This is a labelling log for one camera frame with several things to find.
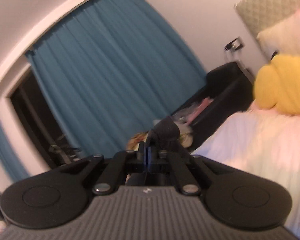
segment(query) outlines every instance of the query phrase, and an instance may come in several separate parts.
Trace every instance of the quilted headboard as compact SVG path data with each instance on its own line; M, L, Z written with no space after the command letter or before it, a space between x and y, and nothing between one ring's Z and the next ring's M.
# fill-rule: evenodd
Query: quilted headboard
M242 0L235 5L238 14L256 37L300 8L300 0Z

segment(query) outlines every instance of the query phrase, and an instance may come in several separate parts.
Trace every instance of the wall socket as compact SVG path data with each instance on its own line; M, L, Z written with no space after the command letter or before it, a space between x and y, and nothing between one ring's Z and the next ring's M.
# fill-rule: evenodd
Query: wall socket
M228 51L228 50L237 51L239 49L242 49L243 47L244 47L244 44L243 44L241 38L238 37L225 46L225 51Z

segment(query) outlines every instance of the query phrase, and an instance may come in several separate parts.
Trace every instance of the ribbed gray surface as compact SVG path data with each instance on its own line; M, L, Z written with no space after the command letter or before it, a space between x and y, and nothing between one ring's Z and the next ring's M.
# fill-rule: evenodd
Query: ribbed gray surface
M89 208L58 228L29 230L10 225L0 240L290 240L283 227L245 232L216 221L197 197L173 187L121 186L110 196L95 197Z

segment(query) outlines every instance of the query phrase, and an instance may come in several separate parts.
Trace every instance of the white ceiling molding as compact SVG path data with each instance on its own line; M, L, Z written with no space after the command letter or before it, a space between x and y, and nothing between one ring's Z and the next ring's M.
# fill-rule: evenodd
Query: white ceiling molding
M84 4L88 0L67 0L54 10L52 10L46 17L40 20L32 29L24 35L16 46L7 53L7 56L0 64L0 83L8 74L12 66L17 60L23 56L24 52L28 50L43 34L45 34L53 25L65 17L67 14Z

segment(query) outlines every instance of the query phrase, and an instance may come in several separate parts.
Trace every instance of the blue curtain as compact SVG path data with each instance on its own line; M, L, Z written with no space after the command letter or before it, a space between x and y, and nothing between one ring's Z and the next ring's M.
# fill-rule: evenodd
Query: blue curtain
M205 85L192 52L144 0L90 0L27 53L62 130L106 157Z
M16 182L29 177L20 160L13 152L10 143L0 125L0 162L9 174L11 180Z

